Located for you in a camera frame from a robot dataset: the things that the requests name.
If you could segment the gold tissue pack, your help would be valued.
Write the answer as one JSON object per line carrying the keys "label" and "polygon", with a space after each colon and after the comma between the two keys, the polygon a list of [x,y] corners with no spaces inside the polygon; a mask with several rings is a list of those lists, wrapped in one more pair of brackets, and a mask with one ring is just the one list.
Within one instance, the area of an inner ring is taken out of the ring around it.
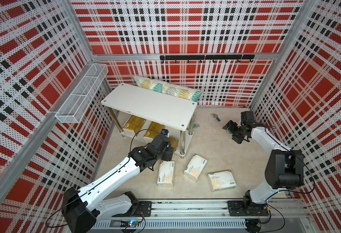
{"label": "gold tissue pack", "polygon": [[170,137],[169,139],[170,139],[171,146],[173,147],[173,152],[176,152],[178,148],[179,139],[175,137]]}
{"label": "gold tissue pack", "polygon": [[143,140],[145,143],[151,143],[153,139],[161,133],[161,131],[165,128],[164,125],[152,122],[143,136]]}
{"label": "gold tissue pack", "polygon": [[123,132],[128,136],[135,136],[142,129],[145,122],[146,119],[131,115],[123,128]]}

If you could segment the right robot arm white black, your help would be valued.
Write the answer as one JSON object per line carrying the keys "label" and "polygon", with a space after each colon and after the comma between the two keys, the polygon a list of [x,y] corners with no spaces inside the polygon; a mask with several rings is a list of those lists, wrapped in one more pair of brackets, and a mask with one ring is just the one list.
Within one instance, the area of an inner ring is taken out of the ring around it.
{"label": "right robot arm white black", "polygon": [[300,150],[290,149],[279,142],[265,125],[246,122],[239,126],[230,120],[223,130],[231,133],[232,139],[238,144],[249,142],[249,139],[255,140],[269,154],[263,182],[246,191],[242,204],[236,207],[237,212],[248,216],[266,216],[270,198],[304,184],[304,155]]}

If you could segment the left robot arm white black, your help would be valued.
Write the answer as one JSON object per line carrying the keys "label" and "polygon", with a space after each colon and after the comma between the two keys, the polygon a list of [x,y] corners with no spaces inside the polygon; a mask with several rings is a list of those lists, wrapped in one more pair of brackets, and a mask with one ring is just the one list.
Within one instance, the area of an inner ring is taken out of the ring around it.
{"label": "left robot arm white black", "polygon": [[138,200],[132,192],[102,201],[128,179],[145,169],[153,169],[156,162],[171,161],[174,149],[169,137],[159,134],[146,146],[133,148],[117,166],[96,181],[79,189],[69,188],[63,196],[61,213],[73,233],[86,233],[103,216],[133,216]]}

